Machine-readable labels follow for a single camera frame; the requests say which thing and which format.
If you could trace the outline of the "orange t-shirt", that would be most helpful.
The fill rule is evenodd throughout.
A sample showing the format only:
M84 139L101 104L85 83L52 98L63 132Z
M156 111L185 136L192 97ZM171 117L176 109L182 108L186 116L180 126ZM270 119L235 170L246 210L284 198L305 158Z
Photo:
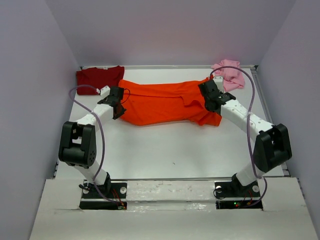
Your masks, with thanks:
M126 89L122 103L126 111L121 119L136 126L190 121L218 127L222 117L206 110L198 87L207 80L138 84L122 79L119 86Z

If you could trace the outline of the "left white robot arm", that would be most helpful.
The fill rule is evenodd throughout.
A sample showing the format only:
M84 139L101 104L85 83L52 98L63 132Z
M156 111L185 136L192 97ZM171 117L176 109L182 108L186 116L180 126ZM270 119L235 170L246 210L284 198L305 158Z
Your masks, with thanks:
M103 124L120 118L126 111L122 100L125 89L118 86L104 86L96 89L101 97L94 109L81 105L88 114L76 121L66 121L62 126L58 159L78 170L87 180L83 188L93 191L104 198L110 194L112 183L108 172L98 163L96 132L100 131L102 139L102 154L105 157L105 134Z

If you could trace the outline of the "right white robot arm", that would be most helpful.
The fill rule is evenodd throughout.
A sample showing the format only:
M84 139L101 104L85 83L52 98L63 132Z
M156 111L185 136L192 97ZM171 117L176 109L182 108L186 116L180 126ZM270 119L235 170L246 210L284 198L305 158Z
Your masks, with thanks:
M214 80L198 85L205 108L229 120L247 136L250 163L231 177L215 185L218 199L242 197L252 183L292 157L288 128L265 121L246 109L235 96L218 89Z

